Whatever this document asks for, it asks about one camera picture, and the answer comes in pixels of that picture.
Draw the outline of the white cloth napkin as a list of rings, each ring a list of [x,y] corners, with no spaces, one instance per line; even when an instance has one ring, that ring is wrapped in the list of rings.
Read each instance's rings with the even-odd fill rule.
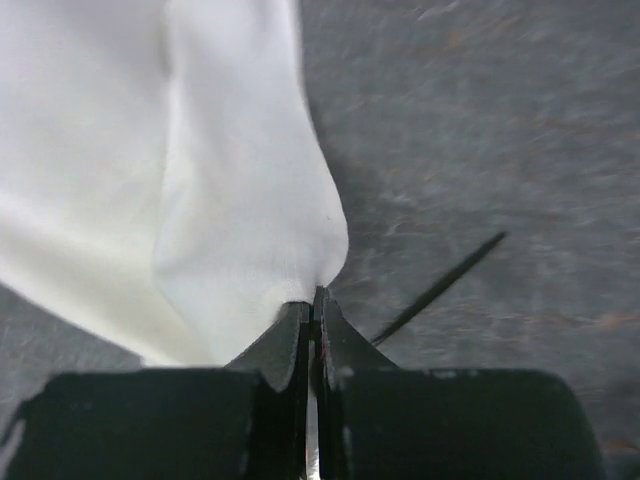
[[[5,1],[1,281],[154,365],[232,360],[348,252],[295,1]]]

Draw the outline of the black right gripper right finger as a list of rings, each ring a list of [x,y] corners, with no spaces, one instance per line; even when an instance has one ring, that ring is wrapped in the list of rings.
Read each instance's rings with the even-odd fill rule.
[[[318,462],[322,479],[335,479],[338,468],[337,377],[342,369],[379,369],[397,365],[362,336],[344,317],[328,289],[319,287],[313,303],[313,392],[317,401]]]

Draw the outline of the black metal spoon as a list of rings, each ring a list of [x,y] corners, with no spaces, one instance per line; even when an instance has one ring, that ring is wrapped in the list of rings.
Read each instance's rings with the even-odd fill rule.
[[[374,346],[379,346],[403,328],[482,261],[507,235],[508,233],[506,231],[499,232],[467,255],[457,265],[441,276],[428,290],[421,293],[413,303],[406,307],[393,321],[373,336],[370,343]]]

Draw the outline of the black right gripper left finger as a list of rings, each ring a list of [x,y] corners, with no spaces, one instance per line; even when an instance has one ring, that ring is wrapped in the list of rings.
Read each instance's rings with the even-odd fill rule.
[[[227,367],[260,376],[247,479],[307,477],[310,305],[287,303],[275,322]]]

